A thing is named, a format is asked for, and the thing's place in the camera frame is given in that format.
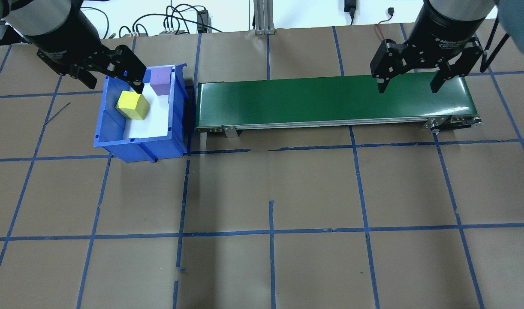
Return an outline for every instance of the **power adapter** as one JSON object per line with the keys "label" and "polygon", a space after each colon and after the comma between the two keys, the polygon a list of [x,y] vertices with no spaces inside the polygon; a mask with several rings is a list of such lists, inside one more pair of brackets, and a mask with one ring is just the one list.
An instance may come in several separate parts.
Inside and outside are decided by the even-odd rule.
{"label": "power adapter", "polygon": [[354,19],[355,10],[358,8],[358,0],[344,0],[344,12],[350,12],[350,17]]}
{"label": "power adapter", "polygon": [[204,26],[204,25],[211,26],[211,17],[209,16],[209,11],[200,10],[199,14],[197,14],[197,23],[203,24],[203,25],[197,24],[197,33],[211,32],[210,28],[207,28],[206,26]]}

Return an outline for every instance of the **red wire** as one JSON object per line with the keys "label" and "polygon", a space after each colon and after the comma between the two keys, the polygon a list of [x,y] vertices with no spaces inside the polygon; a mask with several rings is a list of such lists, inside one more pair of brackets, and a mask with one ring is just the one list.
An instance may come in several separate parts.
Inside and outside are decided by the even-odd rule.
{"label": "red wire", "polygon": [[390,16],[390,18],[388,18],[388,19],[380,20],[380,21],[378,22],[378,24],[374,24],[374,27],[376,27],[376,29],[378,29],[378,32],[380,33],[380,37],[382,38],[382,40],[384,40],[384,35],[382,34],[382,30],[380,29],[379,24],[381,24],[381,23],[385,23],[386,21],[390,21],[392,17],[393,17],[393,15]]}

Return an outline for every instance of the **white wall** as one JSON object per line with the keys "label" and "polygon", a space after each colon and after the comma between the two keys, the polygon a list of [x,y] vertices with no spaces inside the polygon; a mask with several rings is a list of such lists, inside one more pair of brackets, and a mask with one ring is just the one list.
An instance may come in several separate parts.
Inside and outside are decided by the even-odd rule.
{"label": "white wall", "polygon": [[[83,6],[93,6],[106,12],[109,17],[109,34],[117,33],[119,27],[131,27],[140,16],[152,12],[164,14],[170,0],[110,0],[97,2],[86,0]],[[251,29],[253,18],[253,0],[173,0],[176,6],[180,3],[206,6],[211,15],[213,27],[229,31],[246,31]],[[358,0],[354,25],[378,23],[387,19],[387,8],[393,6],[395,15],[391,23],[412,23],[415,21],[422,0]],[[274,25],[278,28],[342,26],[350,24],[350,16],[343,12],[344,0],[274,0]],[[85,15],[99,30],[105,33],[105,17],[95,10],[84,9]],[[496,8],[488,18],[495,18]],[[183,12],[185,19],[197,20],[195,11]],[[164,16],[149,16],[141,20],[150,36],[163,31]],[[192,33],[196,25],[189,23]]]}

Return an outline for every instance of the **yellow cube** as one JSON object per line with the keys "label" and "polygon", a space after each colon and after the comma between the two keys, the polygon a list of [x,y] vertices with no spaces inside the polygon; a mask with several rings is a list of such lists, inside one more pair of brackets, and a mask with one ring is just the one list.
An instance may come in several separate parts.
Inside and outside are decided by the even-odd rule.
{"label": "yellow cube", "polygon": [[123,90],[115,108],[117,108],[125,118],[144,120],[148,109],[150,109],[150,102],[146,100],[143,94]]}

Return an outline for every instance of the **blue plastic bin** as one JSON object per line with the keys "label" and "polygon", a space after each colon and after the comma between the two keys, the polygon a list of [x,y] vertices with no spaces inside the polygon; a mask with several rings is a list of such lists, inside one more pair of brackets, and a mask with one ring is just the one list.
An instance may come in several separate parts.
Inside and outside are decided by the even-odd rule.
{"label": "blue plastic bin", "polygon": [[117,78],[105,78],[102,103],[96,125],[95,147],[103,147],[124,162],[178,158],[186,153],[184,146],[184,101],[188,99],[182,69],[186,64],[149,67],[144,82],[150,82],[152,69],[172,67],[169,94],[169,125],[166,136],[123,139],[125,118],[115,109],[117,100],[129,85]]}

